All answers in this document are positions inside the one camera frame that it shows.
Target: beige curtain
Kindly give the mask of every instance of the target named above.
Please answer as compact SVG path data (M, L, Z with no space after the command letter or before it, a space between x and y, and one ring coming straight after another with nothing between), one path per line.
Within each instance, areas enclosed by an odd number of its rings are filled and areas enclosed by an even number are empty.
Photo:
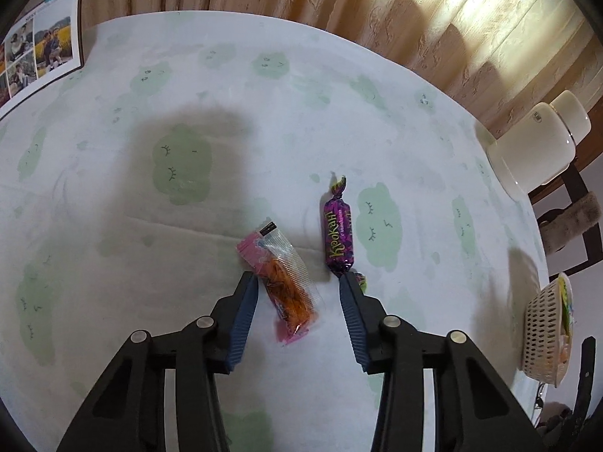
M159 10L287 18L413 70L502 135L568 89L603 95L603 47L572 0L84 0L84 27Z

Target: white canister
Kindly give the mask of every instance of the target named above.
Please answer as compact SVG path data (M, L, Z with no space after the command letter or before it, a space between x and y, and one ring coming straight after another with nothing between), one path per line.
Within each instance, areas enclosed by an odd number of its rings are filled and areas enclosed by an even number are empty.
M566 90L550 105L537 104L486 153L502 186L519 200L563 173L589 132L586 110Z

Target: plastic basket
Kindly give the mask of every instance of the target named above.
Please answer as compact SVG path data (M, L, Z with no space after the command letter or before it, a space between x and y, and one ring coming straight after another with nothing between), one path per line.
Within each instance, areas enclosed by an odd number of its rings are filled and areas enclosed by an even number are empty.
M560 280L565 282L571 305L572 290L568 277L559 277L528 304L525 317L522 370L532 379L555 387L568 371L569 355L560 363L562 328L562 295Z

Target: container lid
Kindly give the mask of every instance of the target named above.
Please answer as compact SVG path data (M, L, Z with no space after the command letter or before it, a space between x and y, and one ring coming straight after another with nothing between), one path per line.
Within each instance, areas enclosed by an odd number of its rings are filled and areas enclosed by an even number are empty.
M572 92L565 90L551 102L551 107L561 117L574 138L574 143L578 146L578 143L590 132L589 115L580 101Z

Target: white tablecloth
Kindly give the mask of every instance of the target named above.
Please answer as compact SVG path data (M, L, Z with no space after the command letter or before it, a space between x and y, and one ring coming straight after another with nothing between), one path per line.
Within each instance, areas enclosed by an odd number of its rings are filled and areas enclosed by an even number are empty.
M138 15L84 44L81 71L0 123L0 396L40 452L132 331L177 331L234 290L234 246L267 217L326 309L284 347L261 293L242 363L218 377L231 450L370 450L381 378L356 364L323 265L333 174L347 176L368 294L419 330L466 331L532 414L537 383L517 367L545 258L468 112L367 49L273 18Z

